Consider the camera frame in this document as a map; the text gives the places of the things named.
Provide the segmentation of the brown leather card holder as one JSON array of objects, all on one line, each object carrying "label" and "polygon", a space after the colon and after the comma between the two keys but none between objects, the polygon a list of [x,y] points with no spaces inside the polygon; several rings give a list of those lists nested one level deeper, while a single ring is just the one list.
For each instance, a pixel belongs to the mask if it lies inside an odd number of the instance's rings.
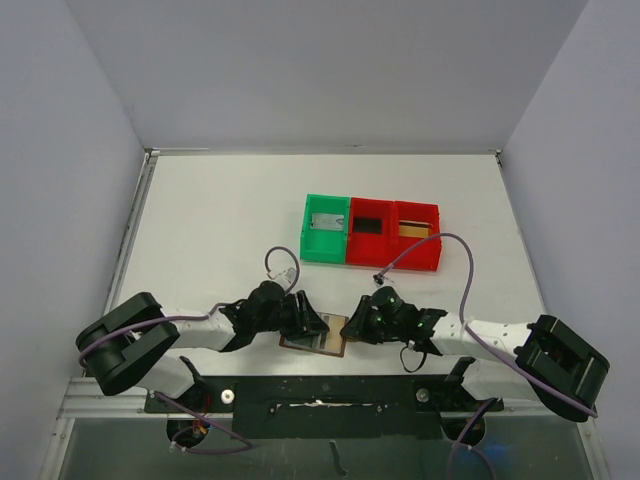
[{"label": "brown leather card holder", "polygon": [[296,340],[287,340],[281,336],[279,346],[291,350],[342,358],[345,354],[346,340],[340,335],[340,331],[347,324],[349,318],[324,312],[320,313],[319,316],[329,327],[327,332]]}]

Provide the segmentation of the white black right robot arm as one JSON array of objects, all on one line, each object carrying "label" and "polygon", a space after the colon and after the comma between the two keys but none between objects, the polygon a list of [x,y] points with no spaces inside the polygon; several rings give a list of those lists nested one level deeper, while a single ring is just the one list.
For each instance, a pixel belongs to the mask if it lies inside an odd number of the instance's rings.
[{"label": "white black right robot arm", "polygon": [[340,334],[372,345],[401,342],[424,356],[469,357],[472,365],[461,385],[473,399],[540,401],[577,423],[596,417],[610,369],[603,354],[556,317],[463,321],[446,310],[418,308],[391,286],[362,296]]}]

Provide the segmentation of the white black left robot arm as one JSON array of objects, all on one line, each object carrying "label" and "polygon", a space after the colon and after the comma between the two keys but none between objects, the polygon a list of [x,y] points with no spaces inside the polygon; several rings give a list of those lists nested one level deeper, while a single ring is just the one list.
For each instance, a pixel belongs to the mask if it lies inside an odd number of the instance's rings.
[{"label": "white black left robot arm", "polygon": [[82,330],[75,345],[103,394],[139,386],[177,399],[195,386],[197,373],[189,360],[169,355],[171,349],[229,353],[263,332],[297,340],[328,331],[303,290],[289,293],[264,281],[246,299],[199,315],[167,316],[151,293],[140,292]]}]

